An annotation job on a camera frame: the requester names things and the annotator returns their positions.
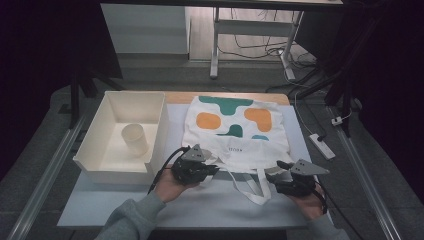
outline paper cup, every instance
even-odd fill
[[[141,156],[149,150],[146,134],[144,134],[143,126],[140,124],[133,123],[125,126],[121,135],[132,154]]]

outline gray sleeve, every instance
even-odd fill
[[[343,229],[337,229],[327,214],[308,221],[308,228],[314,236],[314,240],[348,240],[349,236]]]
[[[139,202],[128,199],[112,212],[96,239],[147,239],[165,206],[155,192]]]

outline white cardboard box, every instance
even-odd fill
[[[106,91],[74,161],[93,182],[151,184],[165,162],[168,131],[164,93]],[[121,136],[130,123],[139,123],[149,150],[131,154]]]

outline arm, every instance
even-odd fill
[[[319,186],[316,190],[322,194]],[[321,201],[313,194],[306,197],[288,196],[300,208],[307,220],[308,228],[316,240],[348,240],[349,236],[343,229],[337,229],[327,214],[322,212]]]
[[[96,240],[147,239],[166,203],[194,186],[197,184],[181,185],[174,179],[171,170],[165,169],[153,192],[139,202],[129,199],[112,212]]]

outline hand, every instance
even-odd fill
[[[315,184],[315,190],[321,195],[323,194],[323,191],[318,184]],[[323,215],[322,203],[314,194],[311,193],[305,197],[293,197],[289,195],[287,195],[287,197],[289,197],[291,200],[293,200],[294,203],[296,203],[296,205],[300,208],[300,211],[306,219],[312,220]]]
[[[155,192],[162,202],[167,203],[178,198],[185,190],[196,187],[199,183],[182,185],[172,175],[171,169],[164,169],[159,182],[156,184]]]

